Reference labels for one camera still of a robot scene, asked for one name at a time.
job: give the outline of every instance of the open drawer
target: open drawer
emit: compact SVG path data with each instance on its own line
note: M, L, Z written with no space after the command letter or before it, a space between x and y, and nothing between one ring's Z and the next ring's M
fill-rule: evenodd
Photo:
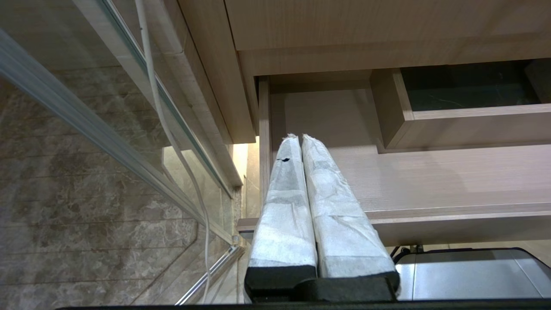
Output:
M261 187L281 138L307 133L327 146L387 246L551 238L551 145L381 153L369 73L359 89L355 79L356 89L270 93L279 88L260 81ZM238 230L255 224L241 219Z
M551 62L373 70L384 152L551 142Z

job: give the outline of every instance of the white tissue paper wrapping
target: white tissue paper wrapping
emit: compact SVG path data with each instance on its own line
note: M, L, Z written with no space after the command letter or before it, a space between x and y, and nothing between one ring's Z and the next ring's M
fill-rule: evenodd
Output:
M357 277L395 271L379 234L320 141L303 135L302 157L314 222L320 277Z
M256 225L249 267L316 266L314 228L299 139L285 138Z

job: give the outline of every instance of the wooden drawer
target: wooden drawer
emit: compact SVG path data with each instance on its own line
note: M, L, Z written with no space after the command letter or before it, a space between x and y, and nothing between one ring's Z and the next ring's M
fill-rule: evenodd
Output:
M542 87L549 89L545 84L551 76L541 70L534 71L534 68L549 67L548 60L538 60L527 67L530 82L539 86L534 87L539 91L532 89L526 76L513 76L518 74L513 63L406 68L408 79L411 81L409 84L404 82L404 69L374 70L371 75L371 89L385 151L533 145L551 142L551 104L548 103L548 97L541 95L542 98L538 98L536 94L541 93ZM454 77L449 77L450 82L447 83L441 81L447 76L439 76L438 72L450 75L454 74L452 72L456 72L456 75L482 72L495 75L496 81L491 77L473 75L458 78L462 81L451 81ZM505 81L522 78L525 81L524 85L516 80ZM447 88L448 84L454 84L456 87ZM462 97L462 101L454 99L454 93ZM521 96L531 97L531 103L543 103L508 105L517 104L521 100L517 97ZM492 101L488 105L497 106L470 108L486 104L485 100ZM431 104L438 108L444 106L445 109L427 110Z
M339 85L273 94L260 81L261 186L281 138L308 133L327 146L387 246L551 238L551 145L384 153L371 87ZM252 232L255 219L240 223Z

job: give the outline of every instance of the white cable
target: white cable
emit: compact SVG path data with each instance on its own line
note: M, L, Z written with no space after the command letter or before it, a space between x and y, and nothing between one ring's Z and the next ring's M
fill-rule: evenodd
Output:
M197 184L197 180L195 179L195 176L193 175L193 172L191 171L190 165L187 163L186 159L182 155L182 151L180 150L180 147L174 140L174 136L172 136L172 133L170 132L170 129L168 127L168 124L166 123L165 115L163 112L163 107L160 103L159 99L159 89L157 88L157 81L155 79L155 71L153 68L153 57L151 55L151 45L149 42L149 32L147 29L147 21L145 18L145 8L143 5L143 0L136 0L136 9L138 11L138 21L140 26L140 32L142 33L142 42L143 42L143 51L145 54L145 63L147 65L147 74L149 77L149 84L151 85L151 90L153 92L153 101L155 102L155 110L157 110L157 114L159 114L159 120L161 122L161 126L163 127L163 130L165 131L165 134L167 138L170 141L170 145L174 148L174 151L176 151L176 155L178 156L178 159L180 159L180 162L186 168L187 174L190 175L191 182L193 183L193 187L195 188L195 192L197 193L197 199L199 200L199 204L201 206L201 209L203 211L203 214L205 216L205 224L206 224L206 235L205 235L205 268L207 269L207 283L205 285L205 290L203 292L203 298L201 299L201 303L205 303L209 285L210 285L210 268L208 266L208 243L209 243L209 231L210 231L210 223L207 213L207 208L205 207L203 197L201 196L201 190L199 189L199 185Z

